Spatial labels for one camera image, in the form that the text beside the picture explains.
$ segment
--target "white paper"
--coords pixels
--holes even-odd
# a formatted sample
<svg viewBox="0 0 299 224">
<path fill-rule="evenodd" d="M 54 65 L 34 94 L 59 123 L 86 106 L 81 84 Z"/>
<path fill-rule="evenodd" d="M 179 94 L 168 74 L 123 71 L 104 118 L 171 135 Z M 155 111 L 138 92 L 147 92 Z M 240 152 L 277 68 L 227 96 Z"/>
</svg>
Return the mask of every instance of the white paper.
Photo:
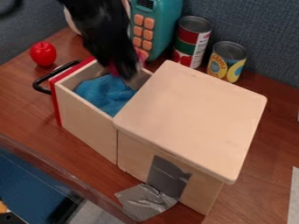
<svg viewBox="0 0 299 224">
<path fill-rule="evenodd" d="M 293 178 L 289 198 L 288 224 L 299 223 L 299 169 L 293 167 Z"/>
</svg>

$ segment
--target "blue cloth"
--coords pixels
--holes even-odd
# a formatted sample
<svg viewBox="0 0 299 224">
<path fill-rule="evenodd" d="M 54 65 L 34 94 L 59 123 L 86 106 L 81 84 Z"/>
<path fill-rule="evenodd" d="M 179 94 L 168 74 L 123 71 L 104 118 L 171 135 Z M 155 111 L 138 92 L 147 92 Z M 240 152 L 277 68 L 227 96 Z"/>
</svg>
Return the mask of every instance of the blue cloth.
<svg viewBox="0 0 299 224">
<path fill-rule="evenodd" d="M 111 74 L 94 80 L 85 80 L 74 89 L 74 92 L 112 117 L 136 93 L 120 77 Z"/>
</svg>

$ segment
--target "red ball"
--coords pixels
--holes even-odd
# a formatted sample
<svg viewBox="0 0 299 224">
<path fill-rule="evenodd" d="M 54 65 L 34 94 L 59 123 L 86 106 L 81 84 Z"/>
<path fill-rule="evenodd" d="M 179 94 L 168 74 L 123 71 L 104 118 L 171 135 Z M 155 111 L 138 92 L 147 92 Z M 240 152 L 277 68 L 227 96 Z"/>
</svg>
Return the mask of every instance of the red ball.
<svg viewBox="0 0 299 224">
<path fill-rule="evenodd" d="M 48 42 L 38 42 L 30 49 L 31 58 L 40 66 L 48 67 L 56 60 L 55 46 Z"/>
</svg>

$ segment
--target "tin can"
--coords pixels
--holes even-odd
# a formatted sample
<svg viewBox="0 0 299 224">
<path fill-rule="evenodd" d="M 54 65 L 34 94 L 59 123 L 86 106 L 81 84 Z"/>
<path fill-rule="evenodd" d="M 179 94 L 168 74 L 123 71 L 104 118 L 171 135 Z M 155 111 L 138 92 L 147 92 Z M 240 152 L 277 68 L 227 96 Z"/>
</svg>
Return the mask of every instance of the tin can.
<svg viewBox="0 0 299 224">
<path fill-rule="evenodd" d="M 212 31 L 211 24 L 201 17 L 178 20 L 173 60 L 191 68 L 200 66 Z"/>
<path fill-rule="evenodd" d="M 247 60 L 245 48 L 230 41 L 221 41 L 212 48 L 207 73 L 234 83 L 240 77 Z"/>
</svg>

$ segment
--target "toy cash register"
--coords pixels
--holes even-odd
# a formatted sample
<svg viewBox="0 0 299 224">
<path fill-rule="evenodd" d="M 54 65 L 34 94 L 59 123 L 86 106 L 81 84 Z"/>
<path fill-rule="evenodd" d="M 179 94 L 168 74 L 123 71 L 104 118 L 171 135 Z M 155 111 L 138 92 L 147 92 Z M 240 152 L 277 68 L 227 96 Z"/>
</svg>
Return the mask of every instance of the toy cash register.
<svg viewBox="0 0 299 224">
<path fill-rule="evenodd" d="M 172 40 L 183 0 L 132 0 L 131 38 L 147 60 L 155 60 Z"/>
</svg>

